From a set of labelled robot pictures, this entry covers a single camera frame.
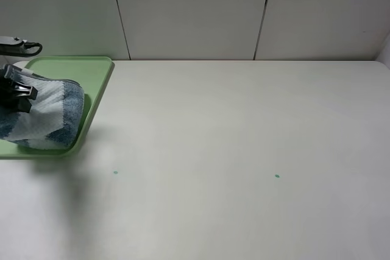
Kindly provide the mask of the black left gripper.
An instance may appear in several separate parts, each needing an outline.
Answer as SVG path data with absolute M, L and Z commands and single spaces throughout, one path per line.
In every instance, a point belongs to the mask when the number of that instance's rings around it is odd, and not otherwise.
M 30 113 L 30 100 L 37 98 L 37 89 L 8 78 L 8 71 L 8 64 L 1 66 L 1 106 L 13 112 Z

